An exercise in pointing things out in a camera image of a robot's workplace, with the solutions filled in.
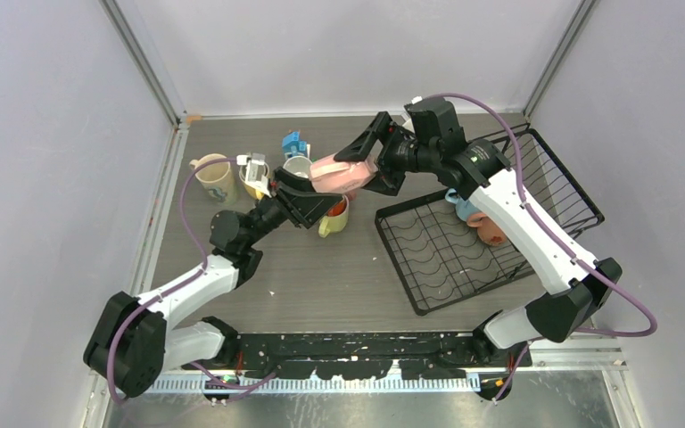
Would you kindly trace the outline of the lime green mug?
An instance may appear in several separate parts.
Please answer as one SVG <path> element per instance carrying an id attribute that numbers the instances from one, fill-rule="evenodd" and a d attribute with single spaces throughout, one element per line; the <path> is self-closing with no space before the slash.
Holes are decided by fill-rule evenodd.
<path id="1" fill-rule="evenodd" d="M 350 211 L 350 202 L 347 200 L 345 196 L 343 197 L 343 199 L 345 199 L 348 202 L 348 206 L 346 211 L 342 215 L 337 217 L 328 217 L 327 214 L 325 214 L 325 216 L 320 220 L 318 225 L 318 235 L 320 237 L 326 238 L 330 234 L 342 232 L 342 230 L 347 226 Z"/>

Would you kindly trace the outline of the light pink mug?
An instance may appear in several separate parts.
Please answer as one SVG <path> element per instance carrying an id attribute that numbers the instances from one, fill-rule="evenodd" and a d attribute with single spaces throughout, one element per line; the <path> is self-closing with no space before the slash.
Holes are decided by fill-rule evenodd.
<path id="1" fill-rule="evenodd" d="M 318 193 L 350 193 L 368 184 L 378 172 L 374 161 L 338 161 L 333 155 L 313 162 L 309 178 Z"/>

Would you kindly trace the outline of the small orange cup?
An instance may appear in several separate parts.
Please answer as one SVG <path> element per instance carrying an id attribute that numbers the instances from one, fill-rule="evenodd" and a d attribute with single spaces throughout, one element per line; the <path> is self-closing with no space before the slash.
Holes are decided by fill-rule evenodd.
<path id="1" fill-rule="evenodd" d="M 346 211 L 347 206 L 348 206 L 348 202 L 347 202 L 345 199 L 343 199 L 342 201 L 336 203 L 335 206 L 333 206 L 333 207 L 327 212 L 327 216 L 328 216 L 328 217 L 337 217 L 337 216 L 340 216 L 340 215 L 342 215 L 342 214 Z"/>

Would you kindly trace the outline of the yellow mug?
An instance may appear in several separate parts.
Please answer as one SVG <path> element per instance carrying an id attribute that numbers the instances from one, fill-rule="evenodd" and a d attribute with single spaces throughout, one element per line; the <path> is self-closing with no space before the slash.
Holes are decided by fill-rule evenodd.
<path id="1" fill-rule="evenodd" d="M 269 176 L 269 170 L 268 170 L 268 165 L 262 165 L 259 167 L 259 172 L 263 177 L 268 177 Z M 251 186 L 249 180 L 246 178 L 247 174 L 247 166 L 241 166 L 238 175 L 241 183 L 243 184 L 244 190 L 254 199 L 254 200 L 260 200 L 262 199 L 265 194 L 260 190 L 255 188 L 254 186 Z"/>

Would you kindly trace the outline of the cream patterned mug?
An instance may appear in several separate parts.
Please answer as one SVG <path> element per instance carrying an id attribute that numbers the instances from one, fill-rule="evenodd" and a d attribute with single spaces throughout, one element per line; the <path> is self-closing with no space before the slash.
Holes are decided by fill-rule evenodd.
<path id="1" fill-rule="evenodd" d="M 225 155 L 211 153 L 189 162 L 191 170 L 207 194 L 217 203 L 232 205 L 238 199 L 232 161 Z"/>

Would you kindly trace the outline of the salmon pink mug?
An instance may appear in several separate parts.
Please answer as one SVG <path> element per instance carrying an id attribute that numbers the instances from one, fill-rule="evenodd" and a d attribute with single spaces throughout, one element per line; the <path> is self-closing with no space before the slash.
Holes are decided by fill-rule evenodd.
<path id="1" fill-rule="evenodd" d="M 466 220 L 466 224 L 469 227 L 475 228 L 478 238 L 488 246 L 500 246 L 508 239 L 499 226 L 483 212 L 476 212 L 470 215 Z"/>

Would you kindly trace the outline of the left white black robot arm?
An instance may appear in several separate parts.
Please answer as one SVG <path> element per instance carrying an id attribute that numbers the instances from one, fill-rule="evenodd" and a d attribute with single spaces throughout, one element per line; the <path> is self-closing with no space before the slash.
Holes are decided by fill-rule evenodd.
<path id="1" fill-rule="evenodd" d="M 207 360 L 217 369 L 231 367 L 238 347 L 229 325 L 216 318 L 186 328 L 179 323 L 253 277 L 263 257 L 255 243 L 285 222 L 310 228 L 343 200 L 281 168 L 268 189 L 247 212 L 221 210 L 213 216 L 213 249 L 198 265 L 155 290 L 138 296 L 118 292 L 107 300 L 83 361 L 106 380 L 116 403 L 141 395 L 177 366 Z"/>

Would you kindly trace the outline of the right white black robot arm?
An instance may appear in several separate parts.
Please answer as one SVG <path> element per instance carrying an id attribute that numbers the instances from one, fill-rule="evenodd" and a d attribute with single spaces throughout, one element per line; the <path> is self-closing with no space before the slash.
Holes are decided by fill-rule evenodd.
<path id="1" fill-rule="evenodd" d="M 348 146 L 315 164 L 319 192 L 367 189 L 395 195 L 408 173 L 431 173 L 487 215 L 524 255 L 545 293 L 502 310 L 473 333 L 476 359 L 496 366 L 509 348 L 543 338 L 563 342 L 607 301 L 622 274 L 612 258 L 597 259 L 540 206 L 519 172 L 494 144 L 466 139 L 449 98 L 433 95 L 407 105 L 398 125 L 379 112 Z"/>

